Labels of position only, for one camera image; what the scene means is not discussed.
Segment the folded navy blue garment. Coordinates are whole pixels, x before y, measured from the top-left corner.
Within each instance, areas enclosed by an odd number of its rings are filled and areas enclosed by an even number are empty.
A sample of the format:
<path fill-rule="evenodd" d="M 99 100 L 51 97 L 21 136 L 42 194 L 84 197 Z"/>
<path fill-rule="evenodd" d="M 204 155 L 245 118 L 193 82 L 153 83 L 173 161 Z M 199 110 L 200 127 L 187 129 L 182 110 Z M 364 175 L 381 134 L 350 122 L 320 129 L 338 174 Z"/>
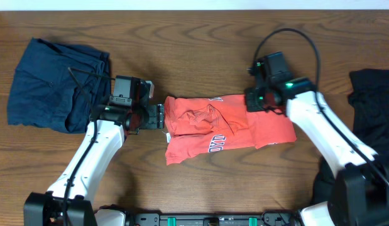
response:
<path fill-rule="evenodd" d="M 109 76 L 107 52 L 33 38 L 14 71 L 8 124 L 84 133 L 89 106 L 111 92 Z"/>

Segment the red orange t-shirt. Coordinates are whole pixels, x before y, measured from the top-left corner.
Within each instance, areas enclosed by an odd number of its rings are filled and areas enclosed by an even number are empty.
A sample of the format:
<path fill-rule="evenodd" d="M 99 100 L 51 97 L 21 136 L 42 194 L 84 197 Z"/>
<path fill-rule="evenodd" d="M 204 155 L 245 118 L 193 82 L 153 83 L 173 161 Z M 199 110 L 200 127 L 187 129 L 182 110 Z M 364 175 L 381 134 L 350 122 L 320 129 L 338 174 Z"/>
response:
<path fill-rule="evenodd" d="M 297 140 L 289 118 L 274 112 L 248 112 L 244 95 L 165 99 L 170 135 L 167 165 L 204 153 L 291 143 Z"/>

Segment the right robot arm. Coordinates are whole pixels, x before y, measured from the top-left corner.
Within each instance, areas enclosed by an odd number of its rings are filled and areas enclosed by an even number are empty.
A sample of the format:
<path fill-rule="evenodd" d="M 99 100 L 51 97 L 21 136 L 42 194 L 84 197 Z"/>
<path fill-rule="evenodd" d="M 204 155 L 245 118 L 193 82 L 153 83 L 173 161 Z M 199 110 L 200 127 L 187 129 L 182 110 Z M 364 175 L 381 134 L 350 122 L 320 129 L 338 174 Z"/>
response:
<path fill-rule="evenodd" d="M 249 74 L 256 85 L 245 91 L 247 110 L 287 116 L 334 175 L 328 201 L 300 210 L 292 225 L 389 225 L 389 156 L 358 139 L 308 78 L 294 78 L 282 53 L 255 59 Z"/>

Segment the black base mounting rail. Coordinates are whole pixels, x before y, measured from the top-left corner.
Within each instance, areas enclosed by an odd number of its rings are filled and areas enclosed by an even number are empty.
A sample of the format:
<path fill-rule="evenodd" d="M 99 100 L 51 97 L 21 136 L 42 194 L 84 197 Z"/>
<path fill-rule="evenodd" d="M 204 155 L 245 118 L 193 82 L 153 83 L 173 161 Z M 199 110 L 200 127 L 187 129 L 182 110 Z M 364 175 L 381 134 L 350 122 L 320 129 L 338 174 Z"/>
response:
<path fill-rule="evenodd" d="M 296 213 L 268 210 L 260 214 L 139 213 L 128 218 L 132 226 L 301 226 Z"/>

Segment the black garment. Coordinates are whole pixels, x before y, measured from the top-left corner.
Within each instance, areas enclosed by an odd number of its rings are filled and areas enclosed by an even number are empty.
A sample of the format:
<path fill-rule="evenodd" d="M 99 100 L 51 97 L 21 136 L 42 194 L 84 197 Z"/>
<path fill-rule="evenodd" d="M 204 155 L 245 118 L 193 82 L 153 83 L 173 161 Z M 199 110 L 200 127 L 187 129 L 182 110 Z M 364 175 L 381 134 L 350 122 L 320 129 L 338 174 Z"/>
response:
<path fill-rule="evenodd" d="M 353 133 L 380 156 L 389 156 L 389 70 L 363 69 L 350 72 L 349 77 Z"/>

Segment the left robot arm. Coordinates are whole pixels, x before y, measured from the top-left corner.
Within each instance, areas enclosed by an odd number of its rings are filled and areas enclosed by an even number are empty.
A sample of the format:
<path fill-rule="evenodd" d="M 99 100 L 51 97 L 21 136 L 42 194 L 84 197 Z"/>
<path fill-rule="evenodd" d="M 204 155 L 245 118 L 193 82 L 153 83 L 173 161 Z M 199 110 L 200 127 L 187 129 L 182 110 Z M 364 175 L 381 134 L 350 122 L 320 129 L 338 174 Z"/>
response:
<path fill-rule="evenodd" d="M 130 134 L 163 129 L 164 107 L 151 105 L 149 80 L 117 76 L 114 91 L 90 115 L 84 140 L 65 171 L 45 193 L 30 193 L 25 225 L 133 225 L 131 213 L 115 205 L 94 210 L 92 201 L 114 155 Z"/>

